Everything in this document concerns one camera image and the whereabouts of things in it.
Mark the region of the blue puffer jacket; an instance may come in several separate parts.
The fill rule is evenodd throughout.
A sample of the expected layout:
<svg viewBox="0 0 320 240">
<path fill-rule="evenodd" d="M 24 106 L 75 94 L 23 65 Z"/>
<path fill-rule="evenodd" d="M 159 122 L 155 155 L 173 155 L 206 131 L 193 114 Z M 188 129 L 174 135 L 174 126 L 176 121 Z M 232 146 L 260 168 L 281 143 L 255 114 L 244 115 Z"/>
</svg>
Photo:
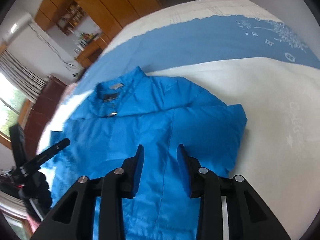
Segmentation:
<svg viewBox="0 0 320 240">
<path fill-rule="evenodd" d="M 70 145 L 45 163 L 54 169 L 56 203 L 80 177 L 105 176 L 144 147 L 138 192 L 123 200 L 127 239 L 194 239 L 198 199 L 183 189 L 177 148 L 218 176 L 234 168 L 247 123 L 241 105 L 227 105 L 182 77 L 147 76 L 136 68 L 102 82 L 75 109 L 52 144 Z"/>
</svg>

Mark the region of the dark red wooden headboard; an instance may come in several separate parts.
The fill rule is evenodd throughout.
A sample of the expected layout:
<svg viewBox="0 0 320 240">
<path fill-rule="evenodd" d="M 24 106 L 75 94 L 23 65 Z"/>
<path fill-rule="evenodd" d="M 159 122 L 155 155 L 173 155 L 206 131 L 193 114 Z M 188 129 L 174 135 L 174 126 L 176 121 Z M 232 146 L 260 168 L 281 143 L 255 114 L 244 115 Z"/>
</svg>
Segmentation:
<svg viewBox="0 0 320 240">
<path fill-rule="evenodd" d="M 36 102 L 31 107 L 24 127 L 25 150 L 28 160 L 35 157 L 42 132 L 53 117 L 65 88 L 65 83 L 54 76 L 50 76 Z"/>
</svg>

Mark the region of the white and blue bed blanket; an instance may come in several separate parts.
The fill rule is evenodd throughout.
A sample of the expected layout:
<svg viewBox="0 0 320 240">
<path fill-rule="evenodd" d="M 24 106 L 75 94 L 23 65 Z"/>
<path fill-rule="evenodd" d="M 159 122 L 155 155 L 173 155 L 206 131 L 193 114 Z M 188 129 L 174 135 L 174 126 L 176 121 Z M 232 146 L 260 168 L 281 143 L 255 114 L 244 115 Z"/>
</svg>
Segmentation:
<svg viewBox="0 0 320 240">
<path fill-rule="evenodd" d="M 126 26 L 63 100 L 42 135 L 52 145 L 96 85 L 134 69 L 182 77 L 247 123 L 234 168 L 260 194 L 291 239 L 319 211 L 319 59 L 289 27 L 248 0 L 169 7 Z"/>
</svg>

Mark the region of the wooden desk with items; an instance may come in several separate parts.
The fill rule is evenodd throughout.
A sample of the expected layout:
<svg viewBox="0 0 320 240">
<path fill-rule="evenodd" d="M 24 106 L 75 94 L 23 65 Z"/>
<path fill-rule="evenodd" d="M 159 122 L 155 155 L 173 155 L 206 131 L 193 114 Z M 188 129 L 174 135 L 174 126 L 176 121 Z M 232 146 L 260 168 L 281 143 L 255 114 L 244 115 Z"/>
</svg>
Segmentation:
<svg viewBox="0 0 320 240">
<path fill-rule="evenodd" d="M 110 43 L 110 39 L 103 32 L 80 33 L 79 43 L 80 53 L 75 60 L 84 68 L 88 68 L 95 62 L 103 50 Z"/>
</svg>

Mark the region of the window with striped curtain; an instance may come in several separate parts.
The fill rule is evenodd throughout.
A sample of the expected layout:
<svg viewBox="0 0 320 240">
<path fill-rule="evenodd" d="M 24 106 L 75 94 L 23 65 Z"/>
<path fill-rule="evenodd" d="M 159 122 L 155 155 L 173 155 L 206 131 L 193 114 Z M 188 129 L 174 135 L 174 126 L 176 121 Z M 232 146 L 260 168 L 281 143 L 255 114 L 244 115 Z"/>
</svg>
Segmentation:
<svg viewBox="0 0 320 240">
<path fill-rule="evenodd" d="M 9 127 L 18 122 L 24 103 L 39 97 L 46 80 L 7 50 L 1 53 L 1 136 L 9 140 Z"/>
</svg>

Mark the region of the white air conditioner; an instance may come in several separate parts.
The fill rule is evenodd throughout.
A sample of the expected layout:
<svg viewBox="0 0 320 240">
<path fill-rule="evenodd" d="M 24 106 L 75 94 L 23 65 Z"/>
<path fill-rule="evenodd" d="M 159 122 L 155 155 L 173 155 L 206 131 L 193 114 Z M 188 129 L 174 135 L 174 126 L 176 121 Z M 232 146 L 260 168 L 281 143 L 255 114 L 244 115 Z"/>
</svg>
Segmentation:
<svg viewBox="0 0 320 240">
<path fill-rule="evenodd" d="M 11 28 L 4 34 L 3 42 L 8 45 L 21 31 L 23 31 L 33 20 L 31 14 L 25 13 L 17 20 Z"/>
</svg>

